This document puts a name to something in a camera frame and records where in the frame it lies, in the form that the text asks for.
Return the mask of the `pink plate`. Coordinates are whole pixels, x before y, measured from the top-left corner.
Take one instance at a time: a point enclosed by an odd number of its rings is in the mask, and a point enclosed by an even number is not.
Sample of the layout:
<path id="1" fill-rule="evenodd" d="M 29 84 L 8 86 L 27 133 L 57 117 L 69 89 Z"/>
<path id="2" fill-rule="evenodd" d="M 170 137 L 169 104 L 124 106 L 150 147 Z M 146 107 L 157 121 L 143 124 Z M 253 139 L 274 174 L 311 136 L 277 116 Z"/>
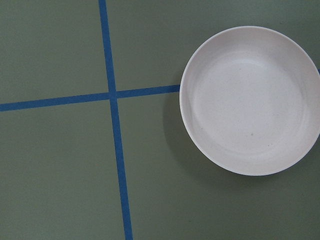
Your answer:
<path id="1" fill-rule="evenodd" d="M 238 26 L 188 61 L 179 106 L 197 148 L 218 166 L 265 176 L 298 163 L 320 134 L 320 74 L 292 39 Z"/>

